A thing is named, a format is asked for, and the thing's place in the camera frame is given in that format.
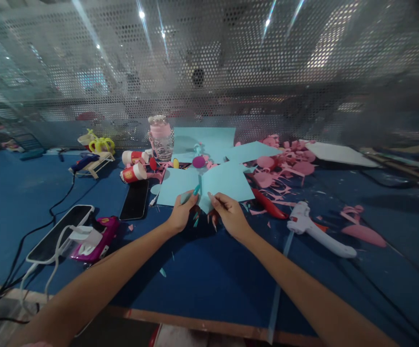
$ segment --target perforated metal wall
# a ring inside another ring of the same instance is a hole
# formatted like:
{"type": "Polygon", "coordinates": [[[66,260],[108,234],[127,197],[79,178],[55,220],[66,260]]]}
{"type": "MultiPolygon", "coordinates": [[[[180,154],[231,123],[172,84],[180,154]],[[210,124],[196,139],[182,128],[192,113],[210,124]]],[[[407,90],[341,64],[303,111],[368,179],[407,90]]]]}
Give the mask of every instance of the perforated metal wall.
{"type": "Polygon", "coordinates": [[[419,1],[73,0],[0,13],[0,121],[146,144],[151,115],[351,145],[419,141],[419,1]]]}

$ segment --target table edge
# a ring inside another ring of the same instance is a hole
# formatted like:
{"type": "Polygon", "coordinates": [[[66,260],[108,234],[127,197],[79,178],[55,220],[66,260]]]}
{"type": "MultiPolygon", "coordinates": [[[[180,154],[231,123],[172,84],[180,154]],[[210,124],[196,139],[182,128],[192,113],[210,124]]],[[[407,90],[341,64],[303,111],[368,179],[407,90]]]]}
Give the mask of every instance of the table edge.
{"type": "MultiPolygon", "coordinates": [[[[7,292],[6,298],[18,300],[20,297],[20,290],[13,288],[7,292]]],[[[45,302],[46,298],[43,293],[27,291],[26,301],[28,302],[45,302]]],[[[253,340],[267,341],[268,329],[258,328],[250,325],[229,323],[216,320],[202,320],[198,318],[189,318],[183,316],[175,316],[166,313],[159,313],[153,311],[145,311],[136,308],[126,308],[120,306],[108,305],[105,312],[114,316],[132,320],[147,321],[157,324],[169,324],[181,326],[192,330],[200,330],[204,332],[226,334],[238,336],[253,340]]],[[[315,336],[306,336],[300,334],[286,333],[275,331],[274,342],[281,344],[288,344],[300,347],[322,347],[324,343],[320,338],[315,336]]]]}

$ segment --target white glue gun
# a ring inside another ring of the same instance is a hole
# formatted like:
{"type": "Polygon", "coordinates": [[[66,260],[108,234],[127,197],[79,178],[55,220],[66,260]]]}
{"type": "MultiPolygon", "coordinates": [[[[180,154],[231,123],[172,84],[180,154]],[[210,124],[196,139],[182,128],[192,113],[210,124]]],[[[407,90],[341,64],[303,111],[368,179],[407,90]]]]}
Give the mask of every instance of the white glue gun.
{"type": "Polygon", "coordinates": [[[309,217],[310,211],[311,209],[305,201],[298,202],[290,214],[290,220],[286,224],[288,229],[298,235],[307,232],[337,256],[355,258],[357,256],[355,249],[343,245],[341,242],[336,241],[330,235],[321,231],[309,217]]]}

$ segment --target hand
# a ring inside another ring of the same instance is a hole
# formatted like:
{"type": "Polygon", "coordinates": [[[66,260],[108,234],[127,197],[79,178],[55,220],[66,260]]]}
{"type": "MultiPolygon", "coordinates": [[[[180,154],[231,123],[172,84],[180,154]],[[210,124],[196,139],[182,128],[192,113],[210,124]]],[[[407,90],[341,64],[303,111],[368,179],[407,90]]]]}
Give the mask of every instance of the hand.
{"type": "Polygon", "coordinates": [[[186,192],[186,194],[188,193],[190,193],[191,195],[189,197],[189,200],[184,204],[180,203],[182,195],[179,195],[176,198],[176,202],[174,203],[174,208],[172,209],[171,216],[166,221],[167,226],[174,234],[178,234],[185,228],[189,220],[190,209],[198,201],[198,194],[193,195],[193,190],[189,190],[188,192],[186,192]]]}
{"type": "Polygon", "coordinates": [[[225,229],[238,241],[250,235],[254,231],[244,217],[243,210],[238,201],[227,195],[217,193],[212,195],[208,192],[209,199],[224,223],[225,229]]]}

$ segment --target wrist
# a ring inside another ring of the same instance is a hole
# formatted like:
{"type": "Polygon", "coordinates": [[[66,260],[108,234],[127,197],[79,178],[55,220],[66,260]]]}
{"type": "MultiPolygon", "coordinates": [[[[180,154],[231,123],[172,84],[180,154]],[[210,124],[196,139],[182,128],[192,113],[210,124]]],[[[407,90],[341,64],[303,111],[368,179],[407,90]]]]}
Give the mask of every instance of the wrist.
{"type": "Polygon", "coordinates": [[[247,246],[247,244],[256,236],[256,232],[252,228],[249,228],[235,236],[235,239],[242,245],[247,246]]]}
{"type": "Polygon", "coordinates": [[[174,235],[177,235],[181,230],[178,230],[175,226],[169,223],[169,220],[161,224],[163,232],[171,238],[174,235]]]}

